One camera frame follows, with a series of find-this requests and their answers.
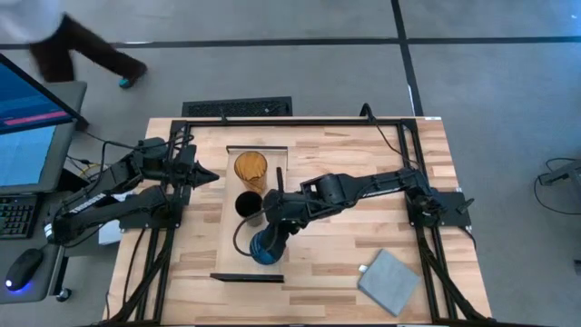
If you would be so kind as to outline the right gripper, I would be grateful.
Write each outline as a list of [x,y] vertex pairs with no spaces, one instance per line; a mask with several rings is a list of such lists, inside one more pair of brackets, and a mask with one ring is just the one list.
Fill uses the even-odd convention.
[[283,254],[292,234],[304,229],[311,221],[309,200],[304,192],[284,193],[270,190],[263,207],[268,225],[263,231],[262,248],[266,253]]

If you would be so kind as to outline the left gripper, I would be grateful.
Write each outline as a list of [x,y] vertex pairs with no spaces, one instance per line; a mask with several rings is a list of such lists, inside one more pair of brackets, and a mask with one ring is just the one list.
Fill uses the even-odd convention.
[[179,187],[189,185],[193,188],[218,181],[220,176],[195,161],[197,146],[190,144],[183,147],[172,160],[171,185]]

